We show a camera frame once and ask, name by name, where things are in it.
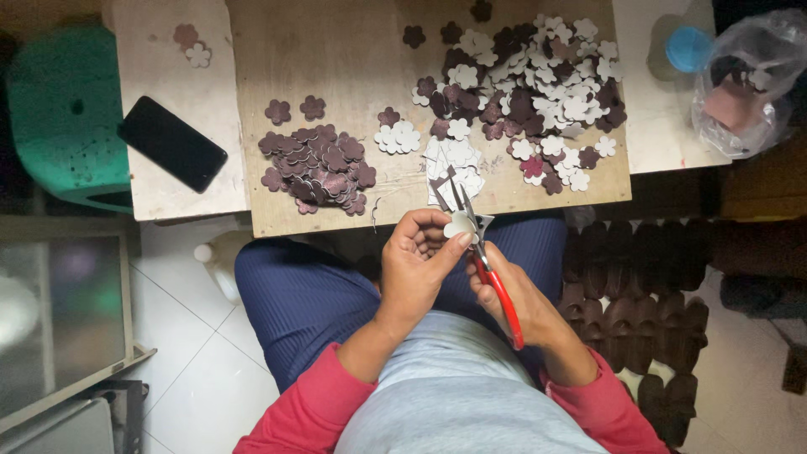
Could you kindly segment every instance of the white table surface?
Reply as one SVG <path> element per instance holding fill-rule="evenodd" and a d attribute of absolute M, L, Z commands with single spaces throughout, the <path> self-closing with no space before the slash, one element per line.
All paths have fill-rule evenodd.
<path fill-rule="evenodd" d="M 648 69 L 651 36 L 679 21 L 713 32 L 709 0 L 613 0 L 630 173 L 727 164 L 698 141 L 689 121 L 691 78 L 662 82 Z M 148 95 L 211 138 L 229 159 L 211 186 L 197 194 L 134 149 L 129 149 L 132 198 L 138 221 L 249 210 L 236 99 L 230 17 L 224 0 L 113 0 L 105 22 L 118 42 L 123 113 Z M 193 23 L 212 50 L 210 66 L 193 69 L 174 42 L 174 29 Z"/>

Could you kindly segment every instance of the scissor blade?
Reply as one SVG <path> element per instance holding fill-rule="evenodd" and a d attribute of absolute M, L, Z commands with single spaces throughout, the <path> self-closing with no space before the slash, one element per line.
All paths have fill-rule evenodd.
<path fill-rule="evenodd" d="M 457 210 L 462 211 L 465 208 L 462 206 L 462 200 L 459 199 L 459 194 L 457 193 L 457 187 L 454 186 L 454 179 L 451 178 L 451 175 L 449 175 L 449 181 L 451 182 L 451 191 L 454 193 L 454 201 L 457 202 Z"/>
<path fill-rule="evenodd" d="M 460 191 L 462 191 L 462 199 L 465 200 L 465 213 L 470 218 L 470 221 L 474 224 L 474 229 L 478 232 L 479 231 L 479 223 L 476 222 L 476 215 L 474 214 L 474 209 L 470 206 L 470 199 L 468 199 L 468 194 L 465 192 L 465 187 L 460 186 Z"/>

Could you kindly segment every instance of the clear plastic bag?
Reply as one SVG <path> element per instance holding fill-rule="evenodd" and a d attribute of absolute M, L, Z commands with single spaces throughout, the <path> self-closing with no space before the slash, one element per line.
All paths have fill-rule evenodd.
<path fill-rule="evenodd" d="M 732 159 L 775 145 L 792 112 L 785 95 L 807 68 L 807 15 L 798 9 L 745 18 L 714 42 L 695 81 L 692 124 Z"/>

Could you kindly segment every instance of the navy ribbed pants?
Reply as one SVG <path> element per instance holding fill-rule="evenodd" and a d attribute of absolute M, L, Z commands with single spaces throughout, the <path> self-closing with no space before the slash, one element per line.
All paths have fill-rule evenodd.
<path fill-rule="evenodd" d="M 560 211 L 497 217 L 485 239 L 527 273 L 557 304 L 566 224 Z M 468 317 L 505 339 L 493 317 L 476 304 L 460 263 L 443 281 L 434 309 Z M 340 259 L 285 238 L 249 243 L 236 259 L 236 282 L 266 365 L 282 393 L 309 368 L 329 343 L 343 343 L 366 324 L 380 299 L 373 284 Z M 516 353 L 533 379 L 541 352 Z"/>

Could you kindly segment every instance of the red long-sleeve shirt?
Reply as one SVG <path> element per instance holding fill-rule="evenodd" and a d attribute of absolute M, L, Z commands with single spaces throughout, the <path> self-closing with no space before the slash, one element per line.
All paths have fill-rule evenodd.
<path fill-rule="evenodd" d="M 350 375 L 332 343 L 297 381 L 272 404 L 234 454 L 333 452 L 353 413 L 373 393 Z M 546 395 L 563 408 L 586 435 L 608 452 L 668 453 L 653 427 L 595 351 L 597 378 L 585 386 L 560 386 L 541 374 Z"/>

